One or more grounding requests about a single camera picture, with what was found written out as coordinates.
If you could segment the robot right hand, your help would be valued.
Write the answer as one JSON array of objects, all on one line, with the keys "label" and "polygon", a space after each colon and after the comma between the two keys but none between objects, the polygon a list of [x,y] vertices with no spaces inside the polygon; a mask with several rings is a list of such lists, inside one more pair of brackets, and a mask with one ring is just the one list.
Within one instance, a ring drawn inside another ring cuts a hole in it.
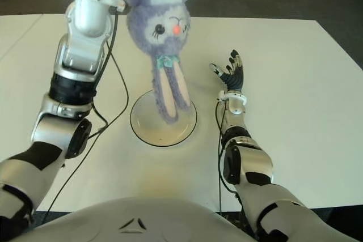
[{"label": "robot right hand", "polygon": [[226,66],[228,70],[227,73],[214,63],[210,63],[209,68],[226,85],[228,91],[242,92],[244,83],[243,62],[239,53],[235,49],[233,49],[230,53],[229,62],[231,66]]}]

